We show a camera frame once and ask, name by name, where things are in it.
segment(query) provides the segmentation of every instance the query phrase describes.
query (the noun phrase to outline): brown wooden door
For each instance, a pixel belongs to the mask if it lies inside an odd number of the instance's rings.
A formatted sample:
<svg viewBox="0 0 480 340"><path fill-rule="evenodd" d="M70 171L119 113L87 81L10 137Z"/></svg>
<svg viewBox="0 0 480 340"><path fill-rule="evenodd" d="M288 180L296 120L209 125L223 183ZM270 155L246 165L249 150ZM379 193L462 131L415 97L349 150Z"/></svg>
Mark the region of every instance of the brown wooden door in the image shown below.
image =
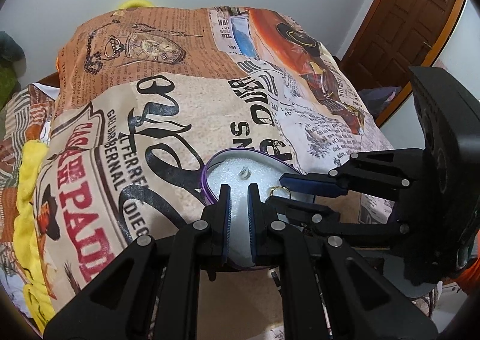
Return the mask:
<svg viewBox="0 0 480 340"><path fill-rule="evenodd" d="M421 65L455 0L381 0L342 70L357 90L404 87L407 68Z"/></svg>

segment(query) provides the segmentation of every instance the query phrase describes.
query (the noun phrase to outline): silver ring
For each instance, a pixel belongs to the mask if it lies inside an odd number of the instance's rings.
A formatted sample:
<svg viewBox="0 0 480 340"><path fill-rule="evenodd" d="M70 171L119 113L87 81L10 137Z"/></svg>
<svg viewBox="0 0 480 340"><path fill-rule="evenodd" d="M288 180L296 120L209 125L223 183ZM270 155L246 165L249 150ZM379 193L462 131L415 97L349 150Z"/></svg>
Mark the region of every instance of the silver ring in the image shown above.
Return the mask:
<svg viewBox="0 0 480 340"><path fill-rule="evenodd" d="M292 199L292 193L290 192L290 190L287 187L284 187L284 186L273 186L273 187L271 187L270 188L270 193L268 194L268 196L273 196L273 193L275 192L275 190L286 191L289 194L289 199Z"/></svg>

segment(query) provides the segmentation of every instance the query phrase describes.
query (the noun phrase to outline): yellow cloth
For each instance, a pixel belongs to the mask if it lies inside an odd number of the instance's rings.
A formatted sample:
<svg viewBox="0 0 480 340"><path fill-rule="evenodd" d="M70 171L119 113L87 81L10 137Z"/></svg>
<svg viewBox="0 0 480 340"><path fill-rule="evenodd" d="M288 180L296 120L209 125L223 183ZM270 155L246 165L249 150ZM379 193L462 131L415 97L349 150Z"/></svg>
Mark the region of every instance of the yellow cloth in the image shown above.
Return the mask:
<svg viewBox="0 0 480 340"><path fill-rule="evenodd" d="M40 164L47 154L47 145L38 140L25 143L22 150L22 165L18 179L17 209L14 222L13 249L18 263L25 270L30 283L23 287L25 303L43 333L45 325L55 312L45 286L38 252L33 206L30 203L37 182Z"/></svg>

